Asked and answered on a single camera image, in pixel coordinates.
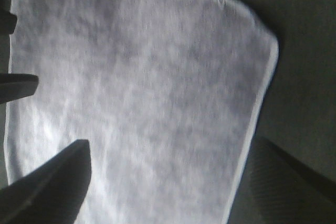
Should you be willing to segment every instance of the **towel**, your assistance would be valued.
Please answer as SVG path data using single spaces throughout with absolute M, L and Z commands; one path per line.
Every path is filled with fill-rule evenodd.
M 92 179 L 76 223 L 226 223 L 278 56 L 238 0 L 12 0 L 10 183 L 75 139 Z

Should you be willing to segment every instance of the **dark object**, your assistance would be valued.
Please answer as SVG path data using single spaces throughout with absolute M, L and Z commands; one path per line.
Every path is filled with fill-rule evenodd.
M 0 34 L 12 34 L 15 30 L 16 22 L 16 15 L 0 9 Z
M 1 224 L 71 224 L 91 178 L 89 142 L 77 140 L 0 191 Z
M 335 224 L 336 184 L 270 141 L 253 140 L 252 194 L 266 223 Z
M 0 74 L 0 104 L 33 95 L 38 77 L 32 74 Z

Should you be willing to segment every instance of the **cloth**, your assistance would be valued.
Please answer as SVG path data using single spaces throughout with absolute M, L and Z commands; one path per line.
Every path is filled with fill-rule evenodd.
M 278 44 L 238 0 L 12 0 L 12 183 L 75 139 L 92 179 L 76 223 L 226 223 Z

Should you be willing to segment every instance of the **gray floor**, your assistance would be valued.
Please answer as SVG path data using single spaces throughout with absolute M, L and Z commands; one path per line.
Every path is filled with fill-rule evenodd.
M 1 0 L 9 9 L 10 0 Z M 336 0 L 243 0 L 280 41 L 280 59 L 259 117 L 266 136 L 336 182 Z M 0 72 L 7 71 L 9 38 L 0 36 Z M 5 107 L 0 106 L 0 139 Z M 6 184 L 0 143 L 0 187 Z M 230 223 L 263 223 L 244 174 Z

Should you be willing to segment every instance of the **white microfiber cloth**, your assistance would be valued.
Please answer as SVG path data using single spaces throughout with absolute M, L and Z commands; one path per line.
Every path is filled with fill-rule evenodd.
M 79 138 L 92 179 L 76 223 L 226 223 L 278 55 L 238 0 L 12 0 L 12 183 Z

